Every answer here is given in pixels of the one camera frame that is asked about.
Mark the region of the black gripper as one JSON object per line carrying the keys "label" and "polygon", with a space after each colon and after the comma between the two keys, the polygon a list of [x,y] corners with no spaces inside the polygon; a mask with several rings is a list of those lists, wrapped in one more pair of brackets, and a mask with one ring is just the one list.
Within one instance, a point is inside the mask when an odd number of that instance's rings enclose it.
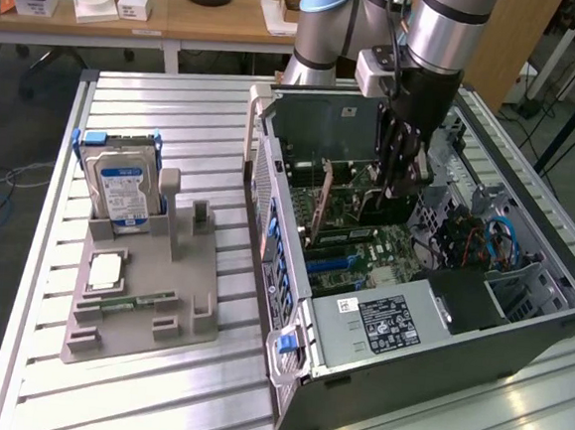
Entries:
{"label": "black gripper", "polygon": [[387,102],[379,105],[376,155],[415,158],[427,153],[433,133],[446,117],[464,73],[436,73],[402,66],[384,80]]}

